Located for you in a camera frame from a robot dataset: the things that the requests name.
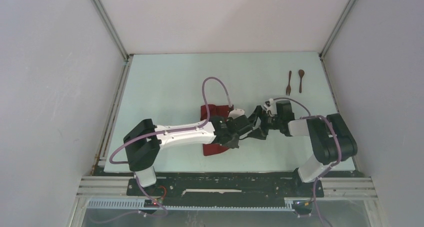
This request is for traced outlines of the red cloth napkin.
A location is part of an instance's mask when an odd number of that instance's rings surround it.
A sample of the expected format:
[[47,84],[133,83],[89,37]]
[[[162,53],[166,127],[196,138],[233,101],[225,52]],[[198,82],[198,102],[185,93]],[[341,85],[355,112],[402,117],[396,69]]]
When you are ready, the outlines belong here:
[[[233,106],[229,107],[228,105],[209,104],[208,107],[209,107],[210,116],[220,116],[224,118],[227,118],[229,116],[229,113],[234,109]],[[207,118],[206,106],[202,105],[200,107],[200,120],[204,121],[206,118]],[[202,152],[205,157],[219,155],[228,150],[229,150],[228,147],[221,146],[219,144],[204,144],[202,146]]]

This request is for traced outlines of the brown wooden fork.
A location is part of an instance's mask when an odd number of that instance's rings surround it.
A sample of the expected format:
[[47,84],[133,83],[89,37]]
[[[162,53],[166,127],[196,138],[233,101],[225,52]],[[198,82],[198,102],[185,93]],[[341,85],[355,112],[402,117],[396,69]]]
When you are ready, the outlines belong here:
[[287,82],[287,86],[286,86],[286,89],[285,89],[285,94],[287,96],[290,96],[290,94],[291,94],[291,78],[292,78],[292,71],[290,70],[289,73],[288,73],[288,82]]

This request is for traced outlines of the brown wooden spoon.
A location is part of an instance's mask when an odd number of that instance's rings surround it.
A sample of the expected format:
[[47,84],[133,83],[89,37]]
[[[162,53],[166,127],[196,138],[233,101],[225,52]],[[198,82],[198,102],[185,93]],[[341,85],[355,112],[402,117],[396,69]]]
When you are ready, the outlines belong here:
[[298,75],[299,75],[299,93],[301,94],[303,92],[303,77],[305,76],[305,71],[303,69],[300,69],[298,71]]

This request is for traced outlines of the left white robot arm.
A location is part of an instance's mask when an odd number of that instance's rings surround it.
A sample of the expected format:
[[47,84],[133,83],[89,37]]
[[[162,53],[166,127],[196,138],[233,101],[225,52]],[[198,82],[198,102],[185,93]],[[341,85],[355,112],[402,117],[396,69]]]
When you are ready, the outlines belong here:
[[144,119],[123,138],[127,163],[138,179],[138,188],[145,195],[153,195],[158,189],[153,165],[160,151],[191,144],[238,148],[240,136],[252,131],[253,126],[245,115],[214,115],[202,122],[175,126],[155,125],[152,119]]

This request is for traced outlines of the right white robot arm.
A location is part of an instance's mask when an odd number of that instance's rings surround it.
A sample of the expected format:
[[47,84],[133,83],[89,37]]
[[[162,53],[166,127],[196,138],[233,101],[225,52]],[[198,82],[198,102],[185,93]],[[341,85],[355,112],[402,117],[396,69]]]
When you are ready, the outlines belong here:
[[257,106],[248,120],[254,126],[249,138],[266,140],[270,130],[286,137],[309,137],[312,155],[295,169],[290,183],[297,196],[304,196],[310,191],[311,182],[358,153],[357,142],[339,113],[296,119],[289,102],[278,102],[275,113]]

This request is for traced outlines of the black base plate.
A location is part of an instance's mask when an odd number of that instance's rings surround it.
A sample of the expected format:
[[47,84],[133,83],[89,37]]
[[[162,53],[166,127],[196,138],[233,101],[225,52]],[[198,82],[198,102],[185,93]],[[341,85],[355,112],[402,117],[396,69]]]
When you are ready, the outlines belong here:
[[126,195],[164,197],[167,206],[282,207],[290,198],[322,198],[324,191],[320,181],[297,182],[292,172],[162,172],[157,173],[154,185],[143,190],[131,178]]

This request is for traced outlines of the aluminium frame rail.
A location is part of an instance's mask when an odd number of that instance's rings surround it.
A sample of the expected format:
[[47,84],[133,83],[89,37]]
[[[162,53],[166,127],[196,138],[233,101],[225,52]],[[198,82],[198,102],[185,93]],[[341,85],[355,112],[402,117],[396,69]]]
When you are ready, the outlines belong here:
[[129,176],[83,176],[78,198],[126,198]]

